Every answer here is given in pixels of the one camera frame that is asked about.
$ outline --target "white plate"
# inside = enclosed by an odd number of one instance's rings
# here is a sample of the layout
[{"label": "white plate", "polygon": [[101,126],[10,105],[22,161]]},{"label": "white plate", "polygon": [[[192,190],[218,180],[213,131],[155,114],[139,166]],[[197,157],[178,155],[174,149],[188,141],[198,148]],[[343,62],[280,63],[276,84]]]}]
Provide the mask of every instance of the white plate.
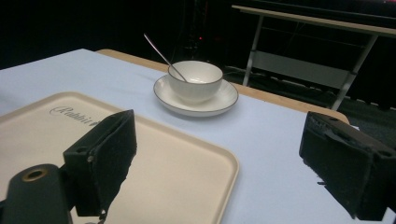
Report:
[{"label": "white plate", "polygon": [[213,98],[197,105],[181,101],[169,86],[168,75],[161,77],[154,84],[154,93],[168,109],[191,117],[210,117],[222,114],[238,100],[238,91],[226,80],[222,80],[219,91]]}]

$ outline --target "spoon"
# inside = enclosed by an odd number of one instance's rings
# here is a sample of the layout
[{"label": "spoon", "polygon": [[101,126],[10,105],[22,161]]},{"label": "spoon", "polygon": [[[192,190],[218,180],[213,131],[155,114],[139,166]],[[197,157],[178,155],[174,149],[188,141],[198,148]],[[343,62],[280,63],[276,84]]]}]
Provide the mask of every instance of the spoon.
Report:
[{"label": "spoon", "polygon": [[184,80],[185,82],[187,82],[187,79],[184,78],[184,77],[180,74],[180,72],[177,71],[177,69],[176,69],[171,63],[169,63],[169,61],[166,60],[166,58],[165,58],[165,57],[160,53],[160,51],[155,47],[154,43],[152,43],[152,41],[149,39],[149,36],[146,35],[146,34],[144,34],[144,36],[145,36],[145,38],[147,39],[147,41],[150,43],[150,45],[155,49],[155,51],[157,51],[157,53],[158,53],[161,57],[163,57],[163,59],[169,64],[169,66],[171,66],[171,67],[178,73],[178,75],[181,76],[181,78],[183,78],[183,80]]}]

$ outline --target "beige tray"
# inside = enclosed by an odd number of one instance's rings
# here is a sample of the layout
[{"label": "beige tray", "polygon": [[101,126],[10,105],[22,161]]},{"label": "beige tray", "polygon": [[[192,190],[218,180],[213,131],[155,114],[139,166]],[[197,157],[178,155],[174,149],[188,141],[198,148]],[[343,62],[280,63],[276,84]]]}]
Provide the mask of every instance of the beige tray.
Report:
[{"label": "beige tray", "polygon": [[[61,166],[68,147],[118,111],[65,92],[0,117],[0,200],[12,176],[41,163]],[[137,154],[106,223],[220,223],[239,170],[235,156],[149,119],[135,116],[135,126]]]}]

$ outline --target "table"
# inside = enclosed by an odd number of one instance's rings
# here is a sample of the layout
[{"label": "table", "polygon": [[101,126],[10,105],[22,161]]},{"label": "table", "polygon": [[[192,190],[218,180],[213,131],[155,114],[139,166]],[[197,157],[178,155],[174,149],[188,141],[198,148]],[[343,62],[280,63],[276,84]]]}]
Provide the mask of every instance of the table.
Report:
[{"label": "table", "polygon": [[[241,94],[222,115],[181,116],[166,110],[152,92],[165,72],[147,66],[164,69],[163,64],[113,50],[80,49],[1,70],[0,116],[54,93],[78,91],[233,152],[240,173],[222,223],[368,223],[351,219],[299,157],[305,112]],[[288,101],[281,99],[281,104]],[[384,223],[394,218],[387,211]]]},{"label": "table", "polygon": [[[248,84],[249,75],[252,67],[258,67],[263,70],[275,72],[284,76],[297,77],[306,81],[318,83],[339,89],[332,109],[337,110],[347,95],[349,87],[352,85],[358,75],[362,64],[373,47],[379,36],[396,37],[396,30],[384,27],[376,27],[345,21],[333,21],[322,18],[307,17],[273,10],[258,9],[253,7],[232,6],[241,12],[258,15],[259,21],[256,28],[252,48],[247,60],[247,71],[245,73],[244,85]],[[367,34],[370,36],[364,50],[357,59],[355,65],[350,71],[332,68],[315,63],[303,62],[287,57],[265,53],[257,50],[257,44],[262,30],[262,21],[264,17],[277,18],[281,20],[297,21],[307,24],[324,26],[334,29],[348,30],[356,33]]]}]

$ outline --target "white bowl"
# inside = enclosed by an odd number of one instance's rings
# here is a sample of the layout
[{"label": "white bowl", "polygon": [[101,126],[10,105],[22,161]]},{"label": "white bowl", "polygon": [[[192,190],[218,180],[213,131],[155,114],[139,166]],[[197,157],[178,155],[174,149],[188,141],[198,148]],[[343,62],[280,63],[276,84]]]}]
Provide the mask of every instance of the white bowl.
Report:
[{"label": "white bowl", "polygon": [[212,98],[219,90],[223,73],[211,63],[183,61],[173,66],[187,79],[182,79],[171,66],[169,85],[175,94],[188,104],[199,104]]}]

